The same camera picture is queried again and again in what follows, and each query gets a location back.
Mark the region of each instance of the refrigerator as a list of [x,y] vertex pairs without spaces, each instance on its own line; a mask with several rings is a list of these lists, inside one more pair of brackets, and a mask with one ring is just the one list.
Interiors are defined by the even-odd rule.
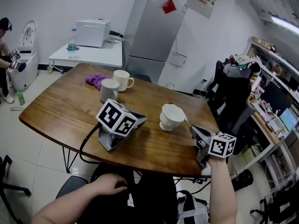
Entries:
[[156,84],[185,16],[185,6],[172,0],[175,11],[165,14],[169,0],[135,0],[124,33],[124,69],[149,76]]

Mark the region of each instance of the sneaker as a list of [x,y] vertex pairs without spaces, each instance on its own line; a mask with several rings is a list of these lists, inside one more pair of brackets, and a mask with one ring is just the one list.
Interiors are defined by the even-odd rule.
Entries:
[[9,93],[6,97],[3,97],[6,102],[12,104],[14,102],[14,97],[12,97]]

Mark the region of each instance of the metal frame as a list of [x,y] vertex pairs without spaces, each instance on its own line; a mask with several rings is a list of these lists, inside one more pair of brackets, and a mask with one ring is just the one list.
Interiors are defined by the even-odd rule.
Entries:
[[66,172],[69,174],[69,173],[70,173],[70,168],[71,168],[73,162],[75,161],[75,159],[76,159],[78,153],[76,153],[76,155],[75,155],[75,157],[73,158],[71,164],[69,165],[69,161],[70,161],[70,152],[71,152],[71,150],[69,149],[69,153],[68,153],[68,156],[67,156],[67,163],[66,163],[66,160],[65,160],[65,153],[64,153],[64,147],[63,147],[63,146],[62,146],[62,152],[63,152],[63,154],[64,154],[64,165],[65,165],[65,169],[66,169]]

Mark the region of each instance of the water bottle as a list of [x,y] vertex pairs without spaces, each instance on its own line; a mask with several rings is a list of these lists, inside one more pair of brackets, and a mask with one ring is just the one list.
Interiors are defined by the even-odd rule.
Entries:
[[76,29],[71,30],[71,35],[69,39],[69,45],[67,47],[69,53],[74,53],[76,51]]

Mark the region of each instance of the white table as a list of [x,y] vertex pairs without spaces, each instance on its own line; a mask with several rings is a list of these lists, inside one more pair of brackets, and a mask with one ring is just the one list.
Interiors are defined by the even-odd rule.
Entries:
[[68,44],[64,45],[49,57],[49,60],[88,63],[121,68],[122,67],[122,43],[105,42],[101,48],[79,46],[74,53],[67,51]]

